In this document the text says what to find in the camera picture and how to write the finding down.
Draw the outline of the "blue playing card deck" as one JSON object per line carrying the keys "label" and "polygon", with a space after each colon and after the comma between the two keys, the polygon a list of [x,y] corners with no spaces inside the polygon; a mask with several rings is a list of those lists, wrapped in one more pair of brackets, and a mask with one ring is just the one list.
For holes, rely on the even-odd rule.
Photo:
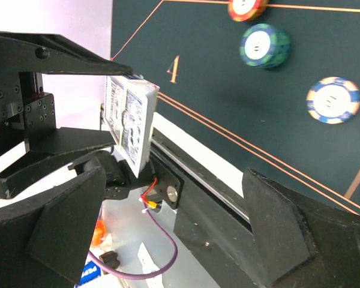
{"label": "blue playing card deck", "polygon": [[136,177],[149,160],[159,90],[136,74],[106,77],[103,119]]}

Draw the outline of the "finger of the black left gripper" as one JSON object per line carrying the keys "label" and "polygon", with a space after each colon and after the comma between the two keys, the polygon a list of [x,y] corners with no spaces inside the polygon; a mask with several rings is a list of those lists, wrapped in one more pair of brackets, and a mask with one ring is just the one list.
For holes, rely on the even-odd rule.
{"label": "finger of the black left gripper", "polygon": [[0,71],[127,75],[133,69],[104,59],[58,34],[0,32]]}
{"label": "finger of the black left gripper", "polygon": [[62,127],[0,172],[0,199],[10,200],[74,160],[115,144],[108,131]]}

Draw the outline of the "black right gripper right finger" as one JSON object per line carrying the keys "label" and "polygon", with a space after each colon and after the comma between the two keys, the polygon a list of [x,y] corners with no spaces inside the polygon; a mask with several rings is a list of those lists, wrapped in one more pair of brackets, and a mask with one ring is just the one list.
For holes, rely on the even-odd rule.
{"label": "black right gripper right finger", "polygon": [[360,215],[252,169],[242,188],[268,287],[360,287]]}

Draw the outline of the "green blue poker chip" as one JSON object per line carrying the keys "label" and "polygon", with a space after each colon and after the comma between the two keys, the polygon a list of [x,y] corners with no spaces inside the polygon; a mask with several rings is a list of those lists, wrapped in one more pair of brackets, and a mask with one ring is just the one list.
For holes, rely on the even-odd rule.
{"label": "green blue poker chip", "polygon": [[291,43],[290,36],[285,31],[260,23],[245,31],[239,54],[248,66],[272,69],[287,59]]}

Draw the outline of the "orange red poker chip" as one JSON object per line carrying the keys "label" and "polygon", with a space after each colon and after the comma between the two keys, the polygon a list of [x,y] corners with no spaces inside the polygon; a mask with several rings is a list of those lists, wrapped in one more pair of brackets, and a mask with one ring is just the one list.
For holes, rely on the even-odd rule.
{"label": "orange red poker chip", "polygon": [[267,8],[268,0],[229,0],[229,16],[236,22],[246,22],[259,17]]}

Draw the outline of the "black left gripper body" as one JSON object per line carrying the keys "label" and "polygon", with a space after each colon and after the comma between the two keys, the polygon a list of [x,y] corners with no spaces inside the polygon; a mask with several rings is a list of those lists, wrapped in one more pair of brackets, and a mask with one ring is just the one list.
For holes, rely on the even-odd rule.
{"label": "black left gripper body", "polygon": [[40,73],[0,72],[0,156],[21,142],[33,147],[56,129],[55,116]]}

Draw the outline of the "white blue chip stack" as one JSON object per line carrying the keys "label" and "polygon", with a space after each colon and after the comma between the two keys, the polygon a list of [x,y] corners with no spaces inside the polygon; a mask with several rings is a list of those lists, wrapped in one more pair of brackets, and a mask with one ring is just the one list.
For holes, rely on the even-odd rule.
{"label": "white blue chip stack", "polygon": [[325,124],[342,124],[360,109],[360,90],[342,77],[326,77],[314,84],[306,97],[310,116]]}

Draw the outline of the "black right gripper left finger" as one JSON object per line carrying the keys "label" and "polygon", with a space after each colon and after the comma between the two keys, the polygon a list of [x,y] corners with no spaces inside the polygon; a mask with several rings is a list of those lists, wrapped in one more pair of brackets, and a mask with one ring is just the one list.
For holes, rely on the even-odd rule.
{"label": "black right gripper left finger", "polygon": [[68,182],[0,208],[0,287],[79,283],[104,199],[95,167]]}

